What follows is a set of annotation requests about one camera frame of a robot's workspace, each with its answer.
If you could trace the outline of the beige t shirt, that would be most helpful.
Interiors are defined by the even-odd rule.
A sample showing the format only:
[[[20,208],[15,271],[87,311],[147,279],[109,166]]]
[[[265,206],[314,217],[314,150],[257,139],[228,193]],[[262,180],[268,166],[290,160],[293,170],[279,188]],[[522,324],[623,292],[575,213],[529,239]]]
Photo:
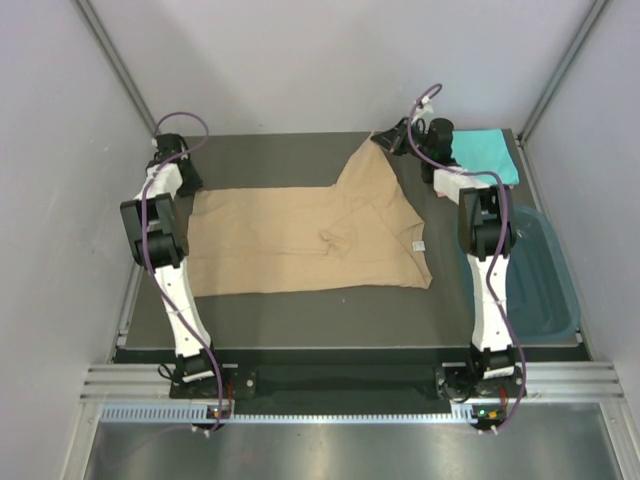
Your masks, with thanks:
[[[189,281],[197,297],[428,289],[424,228],[383,150],[367,139],[331,186],[198,193],[188,224]]]

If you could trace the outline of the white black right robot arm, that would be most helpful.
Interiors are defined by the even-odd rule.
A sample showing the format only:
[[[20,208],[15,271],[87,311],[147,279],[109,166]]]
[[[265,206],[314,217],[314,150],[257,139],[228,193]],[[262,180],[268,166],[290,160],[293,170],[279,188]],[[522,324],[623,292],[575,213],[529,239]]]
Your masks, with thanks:
[[[458,164],[453,156],[454,125],[448,119],[425,123],[404,117],[371,140],[392,155],[421,159],[423,181],[458,207],[458,242],[473,285],[474,329],[466,367],[444,371],[442,393],[459,402],[497,395],[518,380],[507,316],[506,276],[515,243],[508,189]]]

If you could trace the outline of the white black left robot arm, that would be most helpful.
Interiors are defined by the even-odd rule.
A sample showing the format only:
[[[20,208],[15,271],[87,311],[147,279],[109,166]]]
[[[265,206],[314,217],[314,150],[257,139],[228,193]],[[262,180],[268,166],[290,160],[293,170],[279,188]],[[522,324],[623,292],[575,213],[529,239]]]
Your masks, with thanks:
[[[158,134],[152,144],[144,185],[120,204],[120,214],[132,257],[155,282],[172,328],[175,368],[168,378],[174,391],[197,389],[212,397],[226,387],[227,374],[211,359],[213,344],[189,282],[187,233],[175,205],[177,197],[195,195],[203,181],[181,135]]]

